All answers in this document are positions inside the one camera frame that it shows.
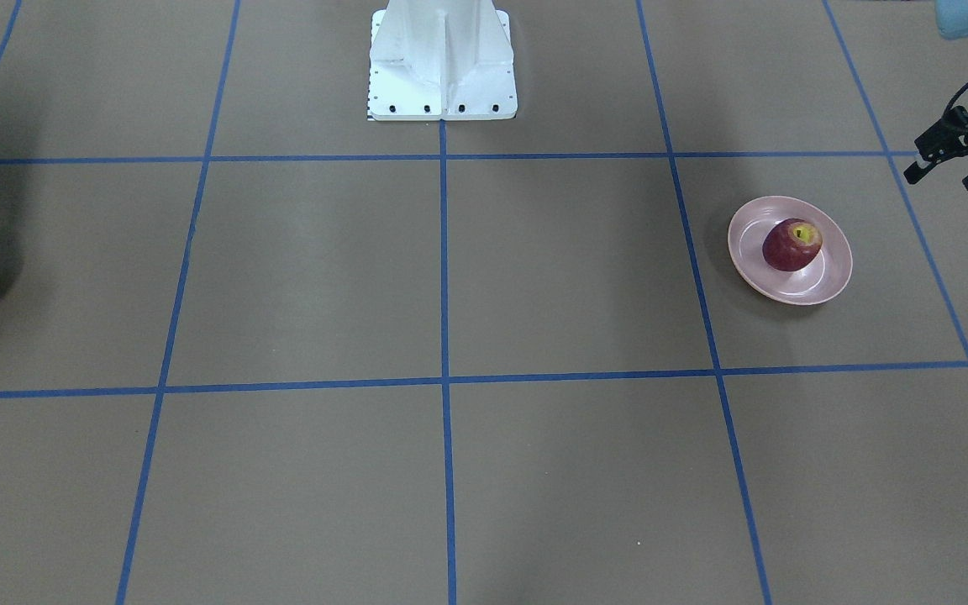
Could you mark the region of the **red apple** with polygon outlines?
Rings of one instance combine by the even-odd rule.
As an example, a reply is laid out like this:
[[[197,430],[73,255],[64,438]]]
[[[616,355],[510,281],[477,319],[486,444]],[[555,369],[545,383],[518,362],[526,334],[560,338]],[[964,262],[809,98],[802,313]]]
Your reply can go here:
[[[815,223],[788,218],[776,224],[761,246],[765,263],[776,271],[802,271],[821,252],[823,234]]]

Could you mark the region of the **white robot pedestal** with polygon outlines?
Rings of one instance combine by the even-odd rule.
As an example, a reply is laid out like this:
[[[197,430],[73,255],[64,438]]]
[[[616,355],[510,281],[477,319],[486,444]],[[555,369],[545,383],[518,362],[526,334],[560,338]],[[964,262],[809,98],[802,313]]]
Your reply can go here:
[[[492,1],[389,1],[371,15],[370,43],[368,119],[518,114],[511,20]]]

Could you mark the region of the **pink plate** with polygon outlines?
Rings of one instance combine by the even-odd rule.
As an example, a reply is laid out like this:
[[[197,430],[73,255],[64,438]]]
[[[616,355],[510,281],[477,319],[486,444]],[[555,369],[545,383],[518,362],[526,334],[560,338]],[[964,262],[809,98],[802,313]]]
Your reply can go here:
[[[731,217],[731,263],[753,290],[787,305],[828,302],[850,283],[854,261],[844,231],[794,197],[764,196]]]

